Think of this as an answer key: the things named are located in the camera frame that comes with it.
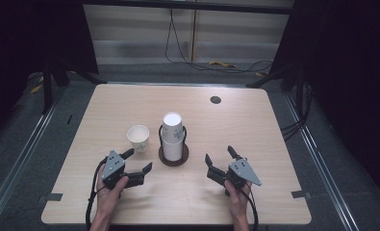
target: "wooden tabletop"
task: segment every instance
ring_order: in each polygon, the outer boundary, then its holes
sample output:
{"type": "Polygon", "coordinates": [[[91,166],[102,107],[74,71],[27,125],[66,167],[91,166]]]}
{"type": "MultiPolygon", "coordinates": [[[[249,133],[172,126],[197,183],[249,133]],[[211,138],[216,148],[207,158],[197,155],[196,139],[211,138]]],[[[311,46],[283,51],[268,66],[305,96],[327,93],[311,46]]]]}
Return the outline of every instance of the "wooden tabletop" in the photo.
{"type": "MultiPolygon", "coordinates": [[[[42,221],[52,224],[85,223],[85,212],[98,163],[110,150],[131,148],[126,134],[134,125],[150,130],[149,149],[127,159],[126,171],[153,162],[144,185],[126,189],[118,202],[114,224],[230,224],[229,199],[224,188],[207,178],[205,154],[222,170],[234,160],[228,145],[244,158],[262,181],[253,186],[260,223],[306,224],[311,215],[300,191],[291,158],[264,90],[221,87],[99,85],[69,149],[42,221]],[[219,104],[211,102],[218,96],[219,104]],[[159,127],[163,116],[183,118],[190,150],[179,167],[165,166],[158,157],[159,127]]],[[[93,204],[91,219],[95,214],[93,204]]],[[[248,205],[248,220],[253,214],[248,205]]]]}

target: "metal rail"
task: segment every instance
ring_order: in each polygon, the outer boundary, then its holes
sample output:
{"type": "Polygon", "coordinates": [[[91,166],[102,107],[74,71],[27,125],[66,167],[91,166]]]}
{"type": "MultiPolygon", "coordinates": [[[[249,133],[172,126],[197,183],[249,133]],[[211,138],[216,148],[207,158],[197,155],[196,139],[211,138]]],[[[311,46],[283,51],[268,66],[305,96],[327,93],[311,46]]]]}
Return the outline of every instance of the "metal rail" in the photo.
{"type": "Polygon", "coordinates": [[[6,179],[3,181],[3,184],[0,186],[0,215],[4,207],[6,206],[10,196],[12,195],[15,185],[18,183],[19,178],[22,175],[22,172],[24,171],[25,167],[30,161],[34,153],[34,150],[37,147],[40,138],[42,137],[43,132],[45,131],[49,121],[51,120],[52,115],[56,110],[58,102],[61,100],[63,96],[63,93],[64,89],[61,88],[52,107],[49,108],[49,110],[39,119],[36,128],[34,129],[31,137],[28,139],[24,148],[22,149],[20,155],[16,159],[13,168],[10,170],[6,179]]]}
{"type": "MultiPolygon", "coordinates": [[[[300,117],[297,113],[297,110],[295,109],[296,104],[289,93],[286,94],[286,100],[288,102],[289,108],[291,109],[291,113],[294,120],[296,122],[299,121],[300,117]]],[[[328,191],[328,194],[330,195],[334,206],[336,207],[336,210],[340,216],[340,219],[342,220],[342,224],[345,227],[345,230],[358,231],[359,228],[357,226],[357,223],[355,222],[355,219],[352,216],[348,205],[343,199],[342,194],[340,193],[340,190],[337,187],[337,184],[334,181],[333,176],[328,170],[327,165],[322,159],[321,153],[319,152],[318,147],[315,143],[315,140],[313,139],[313,136],[310,134],[308,127],[306,125],[303,125],[301,127],[300,132],[301,132],[301,136],[303,137],[304,142],[306,142],[309,152],[313,158],[313,161],[316,164],[318,173],[324,183],[324,186],[326,190],[328,191]]]]}
{"type": "Polygon", "coordinates": [[[101,5],[101,6],[167,8],[167,9],[202,10],[202,11],[214,11],[214,12],[273,13],[273,14],[291,14],[292,12],[292,8],[284,8],[284,7],[200,3],[200,2],[187,2],[187,1],[79,0],[79,1],[69,1],[69,2],[82,3],[82,4],[88,4],[88,5],[101,5]]]}

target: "electrical cable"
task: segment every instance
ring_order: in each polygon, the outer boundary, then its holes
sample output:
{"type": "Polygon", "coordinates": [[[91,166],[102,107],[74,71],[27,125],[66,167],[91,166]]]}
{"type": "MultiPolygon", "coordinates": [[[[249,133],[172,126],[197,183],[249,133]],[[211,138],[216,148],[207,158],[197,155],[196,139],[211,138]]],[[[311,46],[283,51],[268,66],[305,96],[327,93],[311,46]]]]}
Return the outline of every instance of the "electrical cable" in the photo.
{"type": "Polygon", "coordinates": [[[200,64],[194,64],[194,63],[190,63],[186,60],[186,58],[184,57],[183,55],[183,52],[181,50],[181,45],[180,45],[180,41],[178,39],[178,35],[177,35],[177,30],[175,29],[175,23],[174,23],[174,18],[173,18],[173,15],[172,15],[172,9],[169,9],[169,13],[170,13],[170,22],[169,22],[169,27],[168,27],[168,35],[167,35],[167,40],[166,40],[166,45],[165,45],[165,58],[173,63],[173,64],[187,64],[188,66],[194,68],[194,69],[197,69],[197,70],[214,70],[214,71],[218,71],[218,72],[222,72],[222,73],[232,73],[232,74],[238,74],[238,73],[245,73],[245,72],[258,72],[258,71],[263,71],[265,69],[268,69],[269,67],[272,66],[272,63],[273,61],[257,61],[255,62],[254,64],[252,64],[249,68],[247,68],[246,70],[241,70],[241,69],[216,69],[216,68],[210,68],[210,67],[206,67],[206,66],[203,66],[203,65],[200,65],[200,64]],[[170,38],[170,34],[171,34],[171,27],[174,31],[174,35],[175,35],[175,39],[176,39],[176,42],[177,42],[177,46],[178,46],[178,50],[180,51],[180,55],[181,55],[181,58],[183,59],[183,62],[174,62],[172,61],[168,55],[167,55],[167,51],[168,51],[168,45],[169,45],[169,38],[170,38]],[[263,68],[260,68],[260,69],[252,69],[256,64],[261,64],[261,63],[269,63],[267,66],[263,67],[263,68]]]}
{"type": "Polygon", "coordinates": [[[252,195],[252,199],[250,199],[250,197],[246,194],[246,192],[244,192],[243,190],[240,190],[240,192],[243,194],[243,196],[249,201],[249,204],[250,206],[252,207],[252,211],[253,211],[253,217],[255,219],[254,223],[253,223],[253,231],[257,231],[258,230],[258,226],[259,226],[259,216],[258,216],[258,211],[256,210],[256,204],[255,204],[255,198],[253,197],[253,192],[252,190],[250,189],[249,187],[249,190],[250,190],[250,194],[252,195]]]}
{"type": "Polygon", "coordinates": [[[295,133],[297,133],[302,128],[302,126],[306,123],[307,117],[309,116],[311,104],[313,101],[313,91],[310,88],[310,86],[307,84],[307,82],[305,83],[305,88],[306,88],[306,92],[305,92],[306,111],[304,115],[298,121],[296,121],[295,123],[287,127],[281,128],[282,131],[289,130],[283,133],[283,137],[285,141],[288,141],[295,133]]]}
{"type": "Polygon", "coordinates": [[[90,222],[90,213],[91,213],[91,207],[93,206],[93,202],[94,202],[94,198],[96,197],[97,193],[99,193],[99,191],[103,190],[105,187],[103,187],[102,189],[98,190],[97,192],[94,190],[95,186],[96,186],[96,177],[97,177],[97,173],[99,172],[99,169],[100,167],[105,164],[108,160],[108,157],[105,157],[105,159],[103,159],[99,165],[97,166],[96,168],[96,171],[94,172],[94,175],[93,175],[93,182],[91,184],[91,191],[90,191],[90,198],[88,199],[88,207],[87,207],[87,212],[85,214],[85,221],[86,221],[86,225],[87,225],[87,230],[89,231],[90,230],[90,227],[91,227],[91,222],[90,222]]]}

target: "human hand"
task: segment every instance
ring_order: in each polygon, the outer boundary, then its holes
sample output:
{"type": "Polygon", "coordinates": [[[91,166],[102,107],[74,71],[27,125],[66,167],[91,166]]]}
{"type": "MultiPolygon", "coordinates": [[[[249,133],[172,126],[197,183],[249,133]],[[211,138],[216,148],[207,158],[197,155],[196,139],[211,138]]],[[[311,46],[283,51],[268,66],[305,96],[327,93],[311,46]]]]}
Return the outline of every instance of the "human hand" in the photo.
{"type": "MultiPolygon", "coordinates": [[[[252,183],[247,182],[241,189],[247,195],[250,194],[250,187],[252,183]]],[[[224,182],[226,190],[229,192],[231,204],[229,211],[234,222],[235,231],[249,230],[249,223],[247,221],[246,209],[248,199],[235,188],[235,186],[228,180],[224,182]]]]}
{"type": "Polygon", "coordinates": [[[117,206],[117,201],[129,181],[127,176],[123,176],[112,190],[108,190],[100,177],[103,174],[104,167],[105,165],[100,167],[97,177],[97,209],[96,215],[91,223],[90,231],[109,230],[112,214],[117,206]]]}

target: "gray carpet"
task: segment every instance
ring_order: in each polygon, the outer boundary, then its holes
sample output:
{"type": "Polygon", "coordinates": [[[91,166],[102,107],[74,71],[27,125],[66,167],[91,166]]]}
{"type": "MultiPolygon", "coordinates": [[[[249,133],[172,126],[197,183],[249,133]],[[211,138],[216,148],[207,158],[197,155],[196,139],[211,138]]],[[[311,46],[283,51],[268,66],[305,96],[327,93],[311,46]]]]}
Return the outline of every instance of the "gray carpet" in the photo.
{"type": "MultiPolygon", "coordinates": [[[[251,64],[237,64],[247,69],[251,64]]],[[[257,64],[255,69],[266,64],[257,64]]],[[[245,85],[260,79],[253,72],[242,74],[196,70],[186,64],[101,65],[100,78],[111,82],[189,83],[245,85]]],[[[84,225],[46,225],[40,216],[44,208],[38,202],[41,195],[51,192],[63,160],[73,141],[95,85],[76,74],[69,74],[70,85],[64,90],[30,162],[24,169],[0,216],[0,230],[85,230],[84,225]]],[[[294,123],[285,96],[280,92],[280,80],[263,86],[268,93],[280,127],[294,123]]],[[[31,136],[43,107],[43,91],[35,94],[30,81],[13,115],[0,131],[0,185],[17,156],[31,136]]],[[[380,191],[370,177],[345,149],[334,134],[321,107],[314,100],[307,121],[342,196],[346,200],[360,230],[380,230],[380,191]]],[[[286,142],[291,160],[303,191],[309,192],[308,206],[312,222],[308,225],[261,225],[259,230],[346,230],[318,174],[315,163],[299,133],[286,142]]],[[[119,226],[114,230],[230,230],[228,226],[119,226]]]]}

